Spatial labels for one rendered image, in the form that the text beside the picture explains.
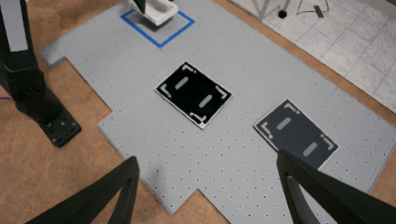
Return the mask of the white well plate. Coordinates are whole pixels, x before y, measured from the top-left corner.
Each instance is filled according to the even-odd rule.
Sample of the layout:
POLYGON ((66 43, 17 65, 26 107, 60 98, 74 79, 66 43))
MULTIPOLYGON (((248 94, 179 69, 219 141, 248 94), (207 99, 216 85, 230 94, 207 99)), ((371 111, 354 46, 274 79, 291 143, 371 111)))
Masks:
POLYGON ((177 6, 171 2, 168 3, 167 0, 146 0, 146 14, 144 15, 133 0, 129 1, 129 3, 130 7, 138 11, 157 26, 179 11, 177 6))

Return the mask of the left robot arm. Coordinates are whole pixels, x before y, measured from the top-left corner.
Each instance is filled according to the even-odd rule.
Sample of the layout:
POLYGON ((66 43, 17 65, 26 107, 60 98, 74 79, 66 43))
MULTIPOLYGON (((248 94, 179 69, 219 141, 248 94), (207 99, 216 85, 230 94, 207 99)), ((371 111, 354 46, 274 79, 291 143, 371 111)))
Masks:
POLYGON ((0 85, 55 147, 61 148, 81 131, 46 86, 34 51, 27 0, 0 0, 0 85))

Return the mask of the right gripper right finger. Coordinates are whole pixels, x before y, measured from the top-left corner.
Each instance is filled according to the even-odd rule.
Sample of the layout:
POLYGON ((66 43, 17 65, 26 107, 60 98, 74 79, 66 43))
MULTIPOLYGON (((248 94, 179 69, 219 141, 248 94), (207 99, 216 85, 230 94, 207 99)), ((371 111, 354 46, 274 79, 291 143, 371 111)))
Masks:
POLYGON ((299 184, 338 224, 396 224, 395 206, 319 171, 285 149, 278 150, 276 166, 293 224, 321 224, 299 184))

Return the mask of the blue tape outline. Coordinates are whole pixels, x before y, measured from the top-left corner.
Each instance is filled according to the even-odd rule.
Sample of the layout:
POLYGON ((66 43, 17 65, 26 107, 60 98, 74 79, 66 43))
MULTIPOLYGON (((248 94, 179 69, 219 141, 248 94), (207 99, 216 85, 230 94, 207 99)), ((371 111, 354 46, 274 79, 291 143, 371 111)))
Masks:
POLYGON ((163 48, 165 45, 167 45, 169 42, 171 42, 173 39, 175 39, 177 36, 179 36, 181 33, 183 33, 185 30, 187 30, 189 27, 191 27, 192 25, 194 25, 196 23, 194 20, 192 20, 191 18, 189 18, 182 12, 178 11, 177 14, 179 14, 180 16, 182 16, 183 18, 188 20, 190 23, 160 45, 157 41, 155 41, 148 34, 146 34, 143 30, 141 30, 139 27, 137 27, 134 23, 132 23, 130 20, 128 20, 126 18, 128 15, 132 14, 135 11, 136 10, 132 9, 131 11, 129 11, 125 15, 121 16, 120 18, 123 19, 126 23, 128 23, 131 27, 133 27, 136 31, 138 31, 141 35, 143 35, 145 38, 147 38, 150 42, 152 42, 159 49, 163 48))

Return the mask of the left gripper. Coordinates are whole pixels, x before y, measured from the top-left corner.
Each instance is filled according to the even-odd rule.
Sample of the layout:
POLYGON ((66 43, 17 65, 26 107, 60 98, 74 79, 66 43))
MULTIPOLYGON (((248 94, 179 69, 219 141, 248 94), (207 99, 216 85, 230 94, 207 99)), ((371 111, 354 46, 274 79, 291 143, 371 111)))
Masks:
POLYGON ((145 15, 146 14, 146 0, 133 0, 138 8, 140 9, 140 11, 145 15))

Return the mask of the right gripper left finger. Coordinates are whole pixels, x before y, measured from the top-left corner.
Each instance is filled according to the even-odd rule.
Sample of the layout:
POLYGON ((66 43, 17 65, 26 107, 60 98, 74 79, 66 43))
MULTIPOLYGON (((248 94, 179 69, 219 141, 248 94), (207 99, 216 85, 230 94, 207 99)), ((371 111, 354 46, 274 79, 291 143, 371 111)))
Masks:
POLYGON ((103 177, 24 224, 90 224, 121 189, 107 224, 131 224, 140 167, 131 156, 103 177))

